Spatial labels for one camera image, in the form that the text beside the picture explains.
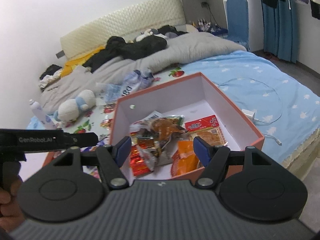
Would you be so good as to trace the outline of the person's left hand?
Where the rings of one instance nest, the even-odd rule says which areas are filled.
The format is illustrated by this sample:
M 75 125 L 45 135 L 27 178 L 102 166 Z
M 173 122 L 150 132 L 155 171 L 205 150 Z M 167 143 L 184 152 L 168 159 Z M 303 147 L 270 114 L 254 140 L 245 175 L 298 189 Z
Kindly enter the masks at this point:
M 17 191 L 22 185 L 23 180 L 20 176 L 17 176 L 10 186 L 10 190 L 6 191 L 1 188 L 1 228 L 6 232 L 11 232 L 20 226 L 24 221 L 25 217 L 20 209 L 17 202 L 16 196 Z

